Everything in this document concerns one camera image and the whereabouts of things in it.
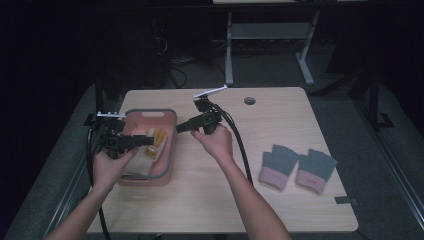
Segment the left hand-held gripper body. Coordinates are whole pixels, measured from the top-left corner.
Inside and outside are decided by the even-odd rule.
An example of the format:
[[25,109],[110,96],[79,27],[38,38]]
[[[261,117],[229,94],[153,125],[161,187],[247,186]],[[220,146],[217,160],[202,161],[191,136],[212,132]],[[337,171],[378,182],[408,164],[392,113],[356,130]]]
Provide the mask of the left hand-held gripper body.
[[97,116],[105,126],[105,132],[101,134],[101,146],[108,151],[110,158],[117,159],[120,154],[134,147],[133,137],[123,134],[125,122],[122,115],[99,112]]

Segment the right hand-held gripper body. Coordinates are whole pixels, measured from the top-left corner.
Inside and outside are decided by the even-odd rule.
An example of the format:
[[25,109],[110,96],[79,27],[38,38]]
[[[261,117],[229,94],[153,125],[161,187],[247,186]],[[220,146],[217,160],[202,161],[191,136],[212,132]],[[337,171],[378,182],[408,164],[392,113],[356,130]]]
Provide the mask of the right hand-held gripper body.
[[216,130],[217,125],[222,121],[221,114],[209,100],[209,96],[226,89],[227,85],[224,84],[222,87],[206,90],[202,93],[193,95],[195,106],[201,113],[203,121],[201,127],[206,135],[211,135]]

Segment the beige glove with bear face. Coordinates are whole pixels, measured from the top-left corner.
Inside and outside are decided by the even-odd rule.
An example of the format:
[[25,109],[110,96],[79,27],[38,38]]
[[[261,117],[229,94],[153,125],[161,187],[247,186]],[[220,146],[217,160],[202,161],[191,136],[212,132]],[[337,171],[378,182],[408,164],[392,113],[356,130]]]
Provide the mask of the beige glove with bear face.
[[164,129],[150,128],[146,129],[145,133],[148,137],[154,138],[154,143],[139,148],[137,154],[126,166],[129,174],[148,175],[166,145],[168,134]]

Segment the pink basin with grey rim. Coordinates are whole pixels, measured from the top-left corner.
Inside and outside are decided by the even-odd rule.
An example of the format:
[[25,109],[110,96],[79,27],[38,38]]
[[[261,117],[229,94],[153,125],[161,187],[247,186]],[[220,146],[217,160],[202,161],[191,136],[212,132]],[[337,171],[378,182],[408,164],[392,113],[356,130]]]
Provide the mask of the pink basin with grey rim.
[[148,175],[129,174],[125,169],[118,181],[120,185],[165,186],[169,183],[172,175],[176,122],[177,114],[171,109],[132,109],[126,112],[124,135],[146,135],[146,129],[162,128],[167,132],[168,139],[160,158],[153,164]]

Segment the grey and pink fingerless glove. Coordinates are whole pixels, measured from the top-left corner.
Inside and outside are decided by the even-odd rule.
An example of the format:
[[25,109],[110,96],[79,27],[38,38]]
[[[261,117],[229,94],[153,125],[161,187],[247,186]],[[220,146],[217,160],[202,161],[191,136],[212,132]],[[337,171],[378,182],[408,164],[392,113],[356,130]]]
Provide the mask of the grey and pink fingerless glove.
[[283,191],[294,170],[299,155],[280,145],[273,145],[271,152],[263,153],[259,181],[279,191]]

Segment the grey pink fingerless glove with label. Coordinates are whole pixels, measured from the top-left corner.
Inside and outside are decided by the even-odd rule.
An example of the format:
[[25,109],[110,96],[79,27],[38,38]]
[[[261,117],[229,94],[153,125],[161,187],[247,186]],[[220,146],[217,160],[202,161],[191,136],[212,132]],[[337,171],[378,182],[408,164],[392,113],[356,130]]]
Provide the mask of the grey pink fingerless glove with label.
[[307,155],[299,156],[295,183],[317,194],[321,194],[337,164],[338,161],[331,156],[310,149]]

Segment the person's right hand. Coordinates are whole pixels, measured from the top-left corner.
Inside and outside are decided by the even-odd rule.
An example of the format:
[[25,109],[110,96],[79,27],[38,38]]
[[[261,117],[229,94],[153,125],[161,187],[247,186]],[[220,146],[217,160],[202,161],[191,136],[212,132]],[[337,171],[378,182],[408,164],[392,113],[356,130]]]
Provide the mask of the person's right hand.
[[192,130],[191,135],[219,164],[233,159],[232,135],[223,125],[219,124],[210,135],[197,130]]

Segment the person's left hand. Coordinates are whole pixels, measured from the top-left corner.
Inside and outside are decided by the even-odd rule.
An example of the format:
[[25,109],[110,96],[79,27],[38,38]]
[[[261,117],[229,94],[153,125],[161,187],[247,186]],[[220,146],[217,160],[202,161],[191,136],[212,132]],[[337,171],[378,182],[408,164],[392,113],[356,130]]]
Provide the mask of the person's left hand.
[[137,149],[129,150],[118,159],[112,159],[105,149],[97,153],[93,162],[93,189],[109,193],[137,152]]

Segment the black metal stand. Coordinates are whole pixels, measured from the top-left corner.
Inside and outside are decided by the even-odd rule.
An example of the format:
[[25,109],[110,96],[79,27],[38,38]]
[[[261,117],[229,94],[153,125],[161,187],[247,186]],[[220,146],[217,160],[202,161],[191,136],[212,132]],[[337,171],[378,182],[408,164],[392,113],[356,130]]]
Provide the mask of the black metal stand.
[[394,124],[386,113],[378,112],[379,80],[375,72],[371,73],[368,97],[368,120],[375,131],[382,128],[393,128]]
[[98,113],[102,113],[104,110],[104,81],[101,75],[98,75],[95,79],[94,91],[95,91],[95,112],[87,115],[84,126],[93,126],[99,119]]

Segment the black tape strip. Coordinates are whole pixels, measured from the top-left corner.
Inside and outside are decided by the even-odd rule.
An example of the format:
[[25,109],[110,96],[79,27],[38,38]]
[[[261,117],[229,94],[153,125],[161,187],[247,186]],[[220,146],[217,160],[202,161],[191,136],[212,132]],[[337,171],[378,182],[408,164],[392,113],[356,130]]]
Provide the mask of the black tape strip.
[[351,204],[352,206],[358,205],[357,199],[348,196],[340,196],[334,198],[337,204]]

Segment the grey metal rail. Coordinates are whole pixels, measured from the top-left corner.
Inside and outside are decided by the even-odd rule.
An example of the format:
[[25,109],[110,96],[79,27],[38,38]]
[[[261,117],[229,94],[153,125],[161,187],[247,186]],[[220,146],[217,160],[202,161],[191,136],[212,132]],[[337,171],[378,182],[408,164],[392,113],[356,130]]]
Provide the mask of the grey metal rail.
[[[77,119],[71,118],[69,126],[65,127],[65,136],[59,139],[59,146],[54,148],[54,162],[48,173],[62,187],[44,235],[62,223],[92,187],[93,157],[100,151],[101,127],[96,123],[84,126],[87,115],[95,112],[95,102],[82,107],[86,107],[86,110]],[[115,108],[114,102],[107,103],[103,112],[114,111]]]
[[405,201],[411,209],[412,214],[416,218],[421,228],[424,230],[424,202],[419,198],[405,172],[397,161],[395,154],[392,152],[388,143],[381,134],[380,129],[375,127],[368,119],[368,113],[365,106],[358,101],[354,102],[354,106],[358,111],[361,119],[365,123],[367,130],[370,132],[370,135],[384,156],[384,159],[386,160],[389,169],[393,174],[402,195],[404,196]]

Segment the grey metal desk frame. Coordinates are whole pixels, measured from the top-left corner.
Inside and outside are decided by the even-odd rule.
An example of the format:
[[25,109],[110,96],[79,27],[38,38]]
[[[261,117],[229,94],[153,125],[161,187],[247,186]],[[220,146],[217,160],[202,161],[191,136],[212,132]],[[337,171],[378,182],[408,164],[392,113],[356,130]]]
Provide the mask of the grey metal desk frame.
[[226,52],[224,57],[225,84],[234,84],[232,64],[233,40],[303,40],[301,51],[296,53],[296,61],[307,85],[313,85],[314,79],[306,62],[317,22],[320,16],[315,11],[309,22],[296,23],[234,23],[232,13],[227,15]]

